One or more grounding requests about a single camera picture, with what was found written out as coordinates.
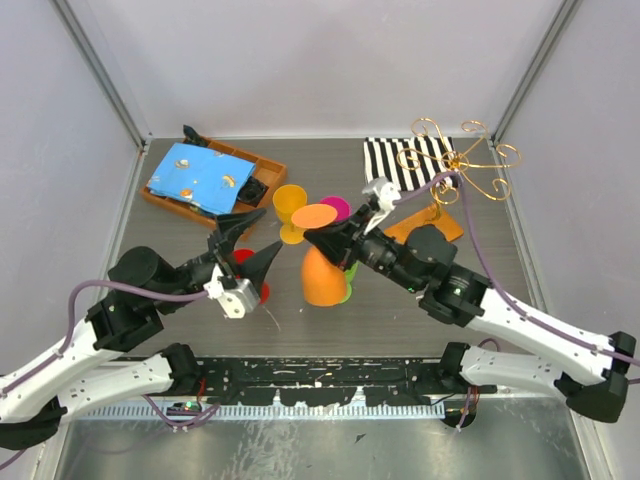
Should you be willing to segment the orange plastic wine glass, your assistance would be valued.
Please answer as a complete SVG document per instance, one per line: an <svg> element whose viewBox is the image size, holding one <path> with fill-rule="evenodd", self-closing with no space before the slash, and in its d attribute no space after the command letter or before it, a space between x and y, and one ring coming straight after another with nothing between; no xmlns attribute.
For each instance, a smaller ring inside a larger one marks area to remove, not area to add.
<svg viewBox="0 0 640 480"><path fill-rule="evenodd" d="M293 226L304 233L328 226L337 218L337 210L315 203L292 215ZM305 301L316 307L333 307L345 302L351 293L345 273L332 265L320 250L311 245L301 265L301 283Z"/></svg>

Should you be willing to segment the gold wire glass rack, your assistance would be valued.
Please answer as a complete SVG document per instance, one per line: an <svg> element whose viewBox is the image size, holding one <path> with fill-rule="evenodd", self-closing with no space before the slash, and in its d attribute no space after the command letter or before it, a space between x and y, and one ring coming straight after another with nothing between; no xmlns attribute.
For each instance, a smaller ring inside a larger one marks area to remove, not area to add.
<svg viewBox="0 0 640 480"><path fill-rule="evenodd" d="M461 129L466 133L477 134L479 138L466 149L460 151L454 147L453 166L446 171L457 170L461 173L462 179L468 186L475 188L477 192L485 198L503 202L511 196L511 185L502 177L502 172L508 168L519 165L522 161L520 152L513 146L501 143L496 146L496 152L501 158L499 165L477 164L470 160L472 151L489 136L489 130L482 122L477 120L466 120L461 123ZM413 137L439 137L444 139L439 125L430 118L419 118L411 125ZM471 177L475 170L493 170L496 177L492 180L491 192L481 188ZM406 217L398 223L388 227L385 234L402 243L407 238L411 230L420 226L431 225L444 234L448 241L454 241L463 236L463 228L445 210L445 207L452 205L460 198L459 189L452 180L443 180L431 187L429 190L431 204L418 212Z"/></svg>

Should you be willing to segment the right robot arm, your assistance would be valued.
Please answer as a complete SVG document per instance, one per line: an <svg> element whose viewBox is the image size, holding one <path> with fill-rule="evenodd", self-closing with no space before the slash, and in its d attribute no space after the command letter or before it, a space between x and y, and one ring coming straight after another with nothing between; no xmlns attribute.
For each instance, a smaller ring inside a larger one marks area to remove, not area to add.
<svg viewBox="0 0 640 480"><path fill-rule="evenodd" d="M595 421L615 423L620 418L630 386L633 336L580 329L516 299L489 278L457 264L456 246L432 225L412 230L399 243L353 216L308 230L304 237L332 265L348 269L359 262L418 294L419 307L434 320L522 348L520 354L509 354L449 344L438 370L447 392L504 385L559 397L569 409Z"/></svg>

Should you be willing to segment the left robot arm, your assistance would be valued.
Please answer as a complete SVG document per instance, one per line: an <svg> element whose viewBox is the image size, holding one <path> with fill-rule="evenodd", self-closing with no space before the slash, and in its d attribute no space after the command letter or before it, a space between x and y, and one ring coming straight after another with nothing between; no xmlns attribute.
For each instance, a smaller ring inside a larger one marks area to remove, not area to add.
<svg viewBox="0 0 640 480"><path fill-rule="evenodd" d="M216 301L228 319L241 319L261 301L279 241L243 262L234 256L262 208L216 217L207 249L174 267L155 250L128 250L105 280L77 285L69 295L65 336L34 360L1 378L1 446L22 451L59 427L104 405L138 395L188 396L201 370L191 348L174 343L130 367L97 375L160 333L163 317L197 300Z"/></svg>

